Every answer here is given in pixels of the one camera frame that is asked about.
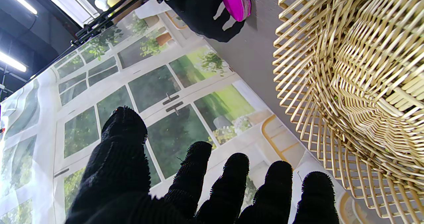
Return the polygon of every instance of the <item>magenta object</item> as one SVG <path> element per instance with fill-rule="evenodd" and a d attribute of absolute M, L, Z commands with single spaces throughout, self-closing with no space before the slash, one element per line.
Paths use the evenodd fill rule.
<path fill-rule="evenodd" d="M 250 0 L 222 0 L 230 15 L 241 22 L 250 15 Z"/>

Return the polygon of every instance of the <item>door handle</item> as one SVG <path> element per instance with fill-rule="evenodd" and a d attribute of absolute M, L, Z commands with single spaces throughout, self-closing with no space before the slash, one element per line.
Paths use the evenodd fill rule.
<path fill-rule="evenodd" d="M 166 111 L 166 112 L 170 112 L 170 111 L 174 110 L 174 111 L 175 111 L 175 114 L 180 115 L 180 114 L 178 113 L 177 107 L 179 107 L 179 106 L 180 106 L 180 105 L 182 105 L 182 104 L 183 104 L 183 102 L 182 102 L 182 101 L 180 101 L 180 102 L 176 103 L 175 105 L 173 105 L 173 106 L 171 106 L 171 107 L 167 108 L 165 111 Z"/>
<path fill-rule="evenodd" d="M 65 170 L 62 170 L 62 171 L 60 171 L 59 173 L 55 174 L 53 178 L 55 178 L 55 177 L 57 177 L 57 176 L 59 176 L 59 175 L 62 175 L 62 174 L 64 174 L 64 173 L 66 173 L 67 171 L 69 171 L 69 168 L 67 168 L 67 169 L 65 169 Z"/>
<path fill-rule="evenodd" d="M 162 105 L 166 105 L 166 104 L 170 103 L 171 101 L 173 101 L 173 100 L 175 100 L 175 99 L 177 99 L 177 98 L 179 98 L 179 97 L 180 97 L 179 95 L 176 95 L 176 96 L 174 96 L 174 97 L 170 97 L 170 96 L 168 95 L 168 92 L 166 93 L 166 96 L 168 97 L 168 100 L 165 100 L 165 101 L 162 103 Z"/>

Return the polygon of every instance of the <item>gray floor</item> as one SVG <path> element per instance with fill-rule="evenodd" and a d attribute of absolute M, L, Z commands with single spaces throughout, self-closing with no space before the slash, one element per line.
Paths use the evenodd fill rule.
<path fill-rule="evenodd" d="M 264 100 L 288 129 L 299 137 L 295 132 L 295 125 L 290 122 L 289 116 L 279 106 L 280 100 L 277 99 L 275 91 L 276 83 L 273 82 L 272 53 L 275 50 L 273 41 L 277 39 L 274 31 L 282 23 L 278 19 L 282 8 L 277 5 L 277 1 L 252 0 L 251 16 L 246 20 L 240 34 L 228 43 L 219 43 L 210 39 L 208 42 Z M 362 199 L 359 200 L 359 205 L 363 210 L 367 209 Z M 374 223 L 390 223 L 388 219 L 379 218 L 375 210 L 368 210 L 367 219 Z"/>

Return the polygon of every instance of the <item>wicker basket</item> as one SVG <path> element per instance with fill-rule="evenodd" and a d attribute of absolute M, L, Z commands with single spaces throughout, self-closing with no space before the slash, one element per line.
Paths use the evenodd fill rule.
<path fill-rule="evenodd" d="M 324 167 L 392 223 L 424 200 L 424 1 L 279 0 L 280 106 Z"/>

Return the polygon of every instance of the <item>fuzzy black glove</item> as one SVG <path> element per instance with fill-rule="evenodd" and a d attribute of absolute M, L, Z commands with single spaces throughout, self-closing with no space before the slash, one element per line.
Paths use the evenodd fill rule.
<path fill-rule="evenodd" d="M 112 114 L 91 154 L 66 224 L 287 223 L 292 193 L 292 168 L 287 162 L 270 166 L 254 204 L 240 215 L 249 160 L 242 153 L 231 155 L 209 200 L 196 212 L 212 146 L 202 141 L 192 144 L 168 193 L 157 199 L 148 193 L 146 138 L 147 128 L 132 109 L 119 107 Z M 310 173 L 302 190 L 295 224 L 338 223 L 333 186 L 326 174 Z"/>
<path fill-rule="evenodd" d="M 219 42 L 228 42 L 240 32 L 244 25 L 244 21 L 236 22 L 231 28 L 223 31 L 224 23 L 230 18 L 227 9 L 224 9 L 216 20 L 213 19 L 222 0 L 169 0 L 165 2 L 192 31 Z"/>

